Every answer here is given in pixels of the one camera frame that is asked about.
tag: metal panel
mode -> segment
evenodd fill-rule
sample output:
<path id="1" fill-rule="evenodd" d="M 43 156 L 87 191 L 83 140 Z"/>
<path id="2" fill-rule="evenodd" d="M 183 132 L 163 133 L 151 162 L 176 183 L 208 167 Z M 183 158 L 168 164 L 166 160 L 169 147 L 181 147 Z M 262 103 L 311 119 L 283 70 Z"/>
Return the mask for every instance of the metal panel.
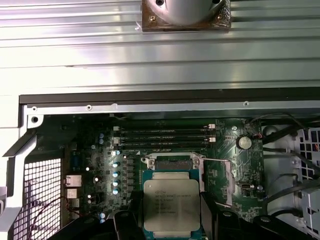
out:
<path id="1" fill-rule="evenodd" d="M 307 231 L 310 235 L 317 239 L 320 239 L 319 227 L 320 227 L 320 190 L 307 189 L 302 191 L 302 210 L 303 218 L 305 219 L 305 224 Z"/>
<path id="2" fill-rule="evenodd" d="M 3 112 L 0 117 L 0 129 L 20 127 L 18 96 L 0 96 L 0 109 Z"/>
<path id="3" fill-rule="evenodd" d="M 318 0 L 231 1 L 229 32 L 142 33 L 140 4 L 0 0 L 0 94 L 320 86 Z"/>

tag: green circuit board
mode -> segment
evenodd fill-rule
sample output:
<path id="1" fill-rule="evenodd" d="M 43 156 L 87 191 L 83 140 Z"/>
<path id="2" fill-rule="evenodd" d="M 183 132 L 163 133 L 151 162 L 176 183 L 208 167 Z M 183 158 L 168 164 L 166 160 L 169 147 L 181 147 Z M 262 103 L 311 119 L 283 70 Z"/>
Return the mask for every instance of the green circuit board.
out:
<path id="1" fill-rule="evenodd" d="M 148 169 L 142 161 L 145 156 L 157 153 L 161 168 L 178 169 L 190 166 L 186 153 L 195 153 L 209 159 L 204 161 L 204 190 L 214 194 L 221 208 L 251 221 L 261 213 L 265 196 L 264 159 L 261 126 L 247 122 L 242 118 L 86 122 L 86 127 L 80 126 L 77 151 L 73 153 L 79 157 L 79 164 L 70 166 L 75 173 L 83 173 L 80 211 L 110 213 L 125 209 L 130 193 L 142 189 L 142 172 Z M 250 137 L 250 149 L 237 146 L 241 136 Z M 97 193 L 99 201 L 88 203 L 86 196 Z"/>

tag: mesh grille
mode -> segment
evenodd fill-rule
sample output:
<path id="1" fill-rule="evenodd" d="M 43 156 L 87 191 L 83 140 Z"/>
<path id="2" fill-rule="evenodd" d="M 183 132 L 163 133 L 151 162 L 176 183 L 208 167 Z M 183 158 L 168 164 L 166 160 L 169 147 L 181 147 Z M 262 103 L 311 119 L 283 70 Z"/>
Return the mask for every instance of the mesh grille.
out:
<path id="1" fill-rule="evenodd" d="M 300 135 L 300 153 L 306 159 L 312 161 L 315 165 L 320 166 L 320 128 L 312 128 L 309 132 L 303 131 Z M 302 162 L 301 163 L 302 179 L 312 179 L 315 171 Z"/>
<path id="2" fill-rule="evenodd" d="M 60 229 L 61 181 L 61 159 L 25 164 L 25 205 L 13 224 L 13 240 L 45 240 Z"/>

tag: copper mounting plate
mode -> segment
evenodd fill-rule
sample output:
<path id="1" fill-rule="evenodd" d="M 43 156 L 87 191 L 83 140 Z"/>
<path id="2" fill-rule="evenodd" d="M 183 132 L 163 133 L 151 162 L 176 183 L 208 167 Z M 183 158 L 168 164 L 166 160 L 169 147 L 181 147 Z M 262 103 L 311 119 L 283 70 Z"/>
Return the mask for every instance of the copper mounting plate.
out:
<path id="1" fill-rule="evenodd" d="M 169 31 L 208 31 L 228 30 L 231 27 L 230 0 L 222 0 L 224 3 L 218 9 L 213 18 L 189 25 L 172 25 L 158 17 L 149 7 L 147 0 L 142 0 L 142 31 L 143 32 L 169 32 Z"/>

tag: motherboard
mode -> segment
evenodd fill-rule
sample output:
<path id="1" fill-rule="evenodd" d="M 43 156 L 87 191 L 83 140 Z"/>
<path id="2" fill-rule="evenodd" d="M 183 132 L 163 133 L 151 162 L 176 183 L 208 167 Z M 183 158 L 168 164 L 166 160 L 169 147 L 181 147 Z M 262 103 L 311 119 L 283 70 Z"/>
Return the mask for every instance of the motherboard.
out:
<path id="1" fill-rule="evenodd" d="M 187 185 L 193 186 L 196 181 L 196 192 L 212 193 L 220 208 L 252 221 L 261 214 L 266 197 L 261 138 L 260 124 L 249 124 L 243 118 L 134 120 L 110 117 L 105 121 L 84 122 L 79 126 L 77 148 L 71 153 L 68 175 L 69 179 L 81 178 L 81 184 L 76 194 L 69 194 L 69 206 L 81 214 L 96 214 L 103 222 L 112 212 L 127 209 L 133 191 L 144 191 L 156 205 L 162 204 L 155 214 L 173 214 L 173 205 L 167 202 L 173 204 L 176 197 L 186 199 L 189 209 L 199 207 L 192 205 L 196 199 L 188 201 L 194 191 L 180 192 L 181 189 L 189 191 Z M 155 186 L 153 195 L 146 186 Z M 157 219 L 171 220 L 158 215 Z M 145 219 L 145 226 L 155 229 L 159 236 L 163 232 L 167 234 L 163 237 L 172 234 L 169 230 L 159 232 L 153 220 L 152 217 Z M 155 238 L 155 233 L 144 231 L 147 239 Z M 173 238 L 188 237 L 185 231 L 179 234 Z"/>

